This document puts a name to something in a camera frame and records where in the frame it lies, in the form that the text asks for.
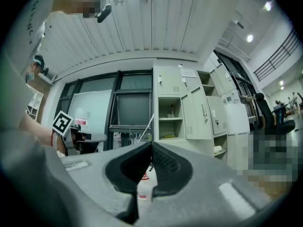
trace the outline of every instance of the ceiling light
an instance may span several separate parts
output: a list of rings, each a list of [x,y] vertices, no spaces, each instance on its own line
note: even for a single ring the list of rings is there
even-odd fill
[[[252,42],[253,38],[254,38],[254,36],[252,36],[252,35],[247,36],[247,42],[248,43]]]
[[[271,10],[271,3],[270,2],[266,2],[265,5],[264,5],[264,8],[265,8],[266,11],[269,12]]]

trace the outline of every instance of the ceiling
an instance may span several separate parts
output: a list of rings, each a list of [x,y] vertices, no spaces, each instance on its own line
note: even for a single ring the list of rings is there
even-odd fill
[[[299,79],[303,76],[303,56],[282,76],[274,80],[263,90],[267,95],[273,95],[279,90],[281,90],[280,81],[283,81],[283,86],[287,87],[288,84],[291,84],[294,80]]]
[[[267,1],[272,1],[269,12],[264,9]],[[229,47],[248,61],[279,13],[279,7],[273,0],[240,0],[219,45]],[[253,35],[251,43],[247,42],[248,35]]]
[[[112,13],[98,24],[54,13],[40,53],[62,78],[109,61],[162,57],[199,61],[215,48],[238,0],[107,0]]]

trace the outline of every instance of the black chair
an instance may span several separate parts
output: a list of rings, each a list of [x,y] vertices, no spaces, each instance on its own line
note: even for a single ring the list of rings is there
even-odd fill
[[[284,106],[274,110],[273,112],[271,112],[266,100],[264,100],[264,95],[262,93],[256,94],[256,101],[265,118],[265,122],[266,122],[265,134],[273,134],[273,135],[287,134],[290,131],[295,129],[294,120],[287,120],[285,122],[282,121],[282,123],[279,123],[280,122],[280,113],[281,113],[281,117],[283,118],[284,113],[285,113],[285,107],[287,105],[284,105]],[[276,113],[276,115],[277,115],[276,125],[274,125],[275,119],[274,119],[273,113]]]
[[[300,110],[303,110],[303,97],[301,96],[300,93],[297,93],[297,94],[301,98],[301,103],[299,104]]]

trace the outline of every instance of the door handle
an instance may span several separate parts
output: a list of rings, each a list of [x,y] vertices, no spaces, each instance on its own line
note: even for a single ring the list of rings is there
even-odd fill
[[[205,104],[202,104],[202,111],[203,111],[204,121],[207,121],[208,118],[207,118],[207,110]]]
[[[225,75],[226,75],[226,78],[230,81],[230,80],[231,80],[231,77],[230,77],[230,75],[228,74],[228,72],[226,72]]]
[[[158,82],[160,85],[162,85],[162,76],[161,75],[158,76]]]
[[[183,84],[187,87],[187,84],[186,84],[186,81],[185,81],[185,78],[184,78],[184,77],[182,77],[182,82],[183,82]]]
[[[201,104],[201,106],[202,106],[203,116],[205,116],[204,104]]]

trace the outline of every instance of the black handle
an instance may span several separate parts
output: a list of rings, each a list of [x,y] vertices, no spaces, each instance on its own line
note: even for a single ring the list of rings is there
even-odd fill
[[[108,15],[112,12],[112,5],[107,4],[105,8],[97,15],[98,23],[102,23],[104,19],[107,18]]]

